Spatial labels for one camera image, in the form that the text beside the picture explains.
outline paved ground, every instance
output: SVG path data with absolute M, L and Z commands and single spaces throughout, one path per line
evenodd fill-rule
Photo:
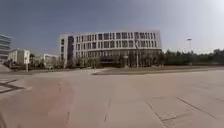
M 10 84 L 24 89 L 0 100 L 0 127 L 224 127 L 224 71 L 131 76 L 92 72 L 18 78 Z

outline pole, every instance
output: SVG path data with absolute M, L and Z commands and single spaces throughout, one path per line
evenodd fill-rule
M 137 68 L 139 67 L 139 64 L 138 64 L 138 41 L 135 40 L 135 47 L 136 47 L 136 64 L 137 64 Z
M 187 41 L 189 42 L 189 48 L 190 48 L 189 50 L 190 50 L 190 53 L 191 53 L 191 51 L 192 51 L 191 50 L 191 41 L 192 41 L 192 39 L 187 39 Z

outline blue sky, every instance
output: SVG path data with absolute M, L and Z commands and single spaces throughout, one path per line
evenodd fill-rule
M 223 0 L 0 0 L 0 34 L 13 48 L 58 53 L 64 32 L 159 29 L 164 49 L 224 48 Z

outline low building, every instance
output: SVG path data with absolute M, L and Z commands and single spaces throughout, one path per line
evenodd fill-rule
M 9 52 L 8 60 L 18 64 L 30 63 L 30 51 L 23 49 L 14 49 Z

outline street lamp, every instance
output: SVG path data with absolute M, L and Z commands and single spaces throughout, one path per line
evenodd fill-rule
M 139 64 L 138 64 L 138 40 L 135 40 L 135 48 L 136 48 L 136 63 L 137 63 L 137 68 L 139 67 Z
M 192 41 L 192 39 L 190 39 L 190 38 L 189 38 L 189 39 L 187 39 L 187 42 L 189 42 L 190 52 L 192 51 L 192 50 L 191 50 L 191 41 Z

